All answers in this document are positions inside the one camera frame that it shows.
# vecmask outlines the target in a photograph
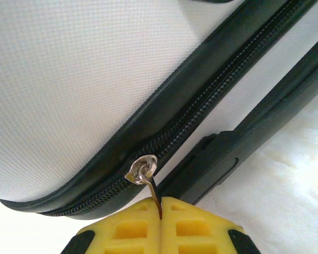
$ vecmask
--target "rectangular hole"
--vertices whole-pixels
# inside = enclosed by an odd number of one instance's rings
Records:
[[[104,254],[144,254],[142,247],[109,247],[106,248]]]
[[[179,254],[217,254],[217,249],[214,244],[193,244],[178,246]]]
[[[139,220],[123,221],[116,226],[113,239],[146,238],[147,223]]]
[[[203,220],[182,220],[175,225],[176,235],[185,236],[210,236],[210,228]]]

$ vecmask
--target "white fluffy surface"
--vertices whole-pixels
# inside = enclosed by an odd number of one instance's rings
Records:
[[[318,254],[318,96],[198,206],[242,225],[262,254]],[[91,223],[0,205],[0,253],[57,254]]]
[[[262,253],[318,254],[318,96],[198,206],[243,226]]]

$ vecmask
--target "suitcase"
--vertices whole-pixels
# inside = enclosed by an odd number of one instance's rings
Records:
[[[196,204],[316,94],[318,1],[0,3],[0,201],[104,217],[145,158]]]

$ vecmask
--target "zipper slider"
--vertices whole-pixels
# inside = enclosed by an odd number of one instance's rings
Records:
[[[125,179],[136,185],[146,184],[151,191],[152,199],[158,207],[159,217],[162,218],[161,198],[156,191],[156,184],[153,174],[157,169],[158,159],[155,155],[145,155],[138,158],[131,165],[130,170],[125,175]]]

